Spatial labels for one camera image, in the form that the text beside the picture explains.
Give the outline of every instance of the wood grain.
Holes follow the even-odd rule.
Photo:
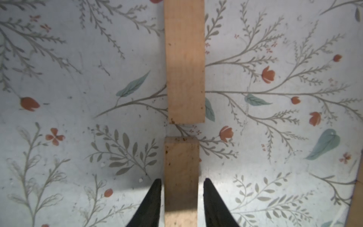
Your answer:
[[[205,121],[204,0],[164,0],[169,123]]]
[[[352,203],[350,205],[345,227],[363,227],[363,183],[355,183]]]
[[[165,227],[197,227],[199,141],[166,137]]]

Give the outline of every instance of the orange flower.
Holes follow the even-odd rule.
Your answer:
[[[113,194],[113,190],[107,189],[104,193],[104,196],[108,198],[108,197],[112,196],[112,194]]]
[[[40,105],[39,103],[37,103],[37,101],[35,101],[34,99],[32,99],[31,97],[24,97],[20,99],[20,105],[21,107],[23,107],[24,109],[28,110],[28,111],[32,111],[34,112],[35,110],[33,108],[39,108]]]
[[[46,32],[49,32],[52,28],[49,27],[47,24],[41,25],[40,26],[42,29],[46,30]]]
[[[292,98],[291,98],[291,102],[292,102],[294,105],[296,105],[296,104],[299,104],[301,101],[300,101],[299,97],[294,96],[294,97],[292,97]]]
[[[219,131],[219,137],[221,138],[221,140],[223,140],[225,143],[227,143],[227,139],[226,138],[232,138],[233,136],[233,131],[232,128],[229,128],[228,126],[224,126],[220,131]]]
[[[321,115],[320,113],[318,112],[313,112],[313,113],[310,113],[310,115],[312,116],[309,120],[309,123],[312,125],[312,126],[317,126],[318,124],[320,124],[321,122]]]
[[[335,62],[338,62],[340,61],[340,59],[342,58],[342,56],[340,54],[336,54],[334,57],[333,57],[333,61]]]
[[[53,140],[52,144],[55,146],[59,145],[59,141],[63,141],[66,137],[64,135],[57,135],[58,133],[58,129],[56,128],[51,128],[50,131],[53,133],[53,135],[45,135],[45,139],[46,140]]]
[[[262,71],[262,79],[266,82],[266,83],[271,83],[271,81],[274,80],[275,78],[275,71],[274,70],[269,70],[270,66],[267,66],[266,68],[264,68],[264,70]]]
[[[348,152],[345,152],[343,157],[344,158],[340,158],[339,161],[344,162],[344,164],[347,164],[348,160],[350,160],[352,158],[352,155],[350,155]]]

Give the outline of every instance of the gray leaf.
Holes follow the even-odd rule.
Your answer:
[[[261,197],[257,197],[257,199],[260,201],[269,201],[271,198],[261,196]]]
[[[109,133],[109,127],[107,125],[105,126],[105,133],[106,135]]]
[[[281,215],[282,215],[284,218],[287,218],[287,215],[286,215],[283,211],[281,211]]]
[[[56,205],[59,201],[63,199],[61,194],[51,195],[45,198],[39,207],[50,207]]]
[[[126,96],[134,93],[142,85],[142,83],[145,81],[145,79],[149,75],[149,73],[150,73],[150,71],[147,72],[142,77],[140,77],[134,81],[131,81],[124,89],[117,92],[116,96],[126,97]]]
[[[207,98],[205,98],[205,117],[213,122],[215,121],[215,115],[211,102],[209,102]]]
[[[148,157],[154,157],[156,155],[156,152],[153,152],[151,154],[148,155]]]
[[[278,213],[274,210],[273,212],[273,215],[275,215],[275,217],[279,218],[280,216],[278,215]]]
[[[122,140],[123,140],[123,145],[127,149],[130,145],[130,140],[126,133],[122,134]]]
[[[274,199],[274,200],[272,200],[272,202],[270,202],[269,204],[268,204],[268,206],[267,207],[270,207],[270,206],[272,206],[273,204],[275,204],[277,201],[278,201],[278,199],[279,199],[280,197],[277,197],[276,199]]]
[[[109,167],[121,167],[124,166],[127,162],[112,162]]]
[[[147,163],[147,166],[153,166],[156,163],[156,160],[152,160],[151,162]]]
[[[132,147],[132,155],[133,155],[133,156],[135,156],[136,151],[137,151],[137,142],[136,142],[136,143],[134,143],[134,146]]]
[[[100,154],[97,158],[97,162],[99,162],[102,159],[102,154]]]
[[[266,211],[266,216],[269,218],[269,219],[272,219],[271,218],[271,215]]]
[[[91,143],[91,146],[92,146],[95,150],[98,150],[98,149],[97,149],[97,146],[96,146],[96,144],[95,144],[94,142],[92,142],[92,143]]]
[[[355,20],[360,22],[360,11],[358,9],[358,7],[355,9]]]
[[[28,168],[35,166],[40,161],[40,158],[41,158],[40,155],[37,154],[36,156],[29,159]]]
[[[272,103],[268,103],[263,99],[257,98],[256,96],[252,95],[252,94],[248,94],[245,97],[245,101],[248,104],[251,104],[252,106],[262,106],[262,105],[270,105]]]
[[[212,32],[211,36],[215,36],[215,35],[218,35],[219,34],[219,31],[214,31]]]
[[[110,144],[109,144],[109,143],[105,143],[105,145],[106,145],[106,149],[107,149],[109,152],[111,152],[111,150],[110,150]]]
[[[8,195],[8,198],[13,202],[16,202],[18,204],[23,204],[23,205],[27,206],[26,201],[19,195],[11,194],[11,195]]]
[[[117,171],[116,175],[118,176],[118,175],[122,175],[122,174],[124,174],[124,173],[127,173],[127,171],[129,171],[132,167],[133,167],[133,166],[131,166],[131,167],[126,167],[126,168],[122,168],[122,169],[120,169],[119,171]]]
[[[114,136],[115,136],[115,140],[118,141],[118,131],[117,131],[117,129],[115,129]]]
[[[278,203],[281,203],[285,198],[286,198],[286,195],[284,195],[283,197],[281,197],[281,199],[278,201]]]
[[[16,130],[18,131],[18,133],[20,134],[20,136],[23,139],[25,139],[28,143],[30,143],[30,135],[29,135],[29,132],[25,128],[18,126],[16,128]]]
[[[275,190],[272,190],[272,189],[266,189],[264,191],[267,192],[267,193],[270,193],[270,194],[275,192]]]

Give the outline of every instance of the floral tablecloth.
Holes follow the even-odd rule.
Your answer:
[[[343,226],[362,9],[207,0],[207,119],[169,125],[163,1],[0,0],[0,225],[125,226],[163,177],[165,136],[183,135],[241,226]]]

